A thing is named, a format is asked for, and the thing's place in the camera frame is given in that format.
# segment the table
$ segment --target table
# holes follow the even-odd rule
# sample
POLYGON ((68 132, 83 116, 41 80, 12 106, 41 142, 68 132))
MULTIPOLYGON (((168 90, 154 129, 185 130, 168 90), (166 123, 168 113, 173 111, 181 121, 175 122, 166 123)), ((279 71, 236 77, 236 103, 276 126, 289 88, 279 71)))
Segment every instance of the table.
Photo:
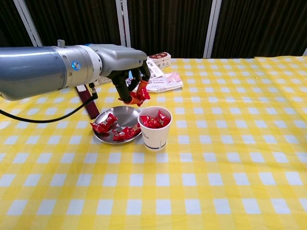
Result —
MULTIPOLYGON (((111 146, 85 110, 53 124, 0 117, 0 229, 306 229, 307 57, 173 59, 182 90, 154 94, 173 116, 168 145, 111 146)), ((111 84, 100 110, 122 105, 111 84)), ((74 89, 7 112, 50 119, 74 89)))

